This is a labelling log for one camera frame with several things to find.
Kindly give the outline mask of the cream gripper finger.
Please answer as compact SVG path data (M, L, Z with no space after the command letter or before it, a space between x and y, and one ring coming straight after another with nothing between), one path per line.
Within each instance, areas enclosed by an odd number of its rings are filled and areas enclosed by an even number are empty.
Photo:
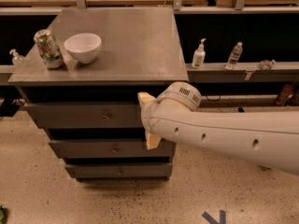
M147 149L155 149L159 146L162 138L153 133L146 132L146 146Z
M144 104L148 103L148 102L151 102L151 101L154 101L155 100L155 97L150 95L149 93L147 92L139 92L137 94L137 99L138 99L138 102L139 102L139 105L141 107L144 106Z

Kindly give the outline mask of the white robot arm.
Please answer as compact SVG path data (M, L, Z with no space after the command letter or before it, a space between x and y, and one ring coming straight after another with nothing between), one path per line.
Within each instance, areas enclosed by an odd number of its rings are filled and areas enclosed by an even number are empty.
M137 97L149 149L165 139L299 174L298 111L202 112L199 90L185 82Z

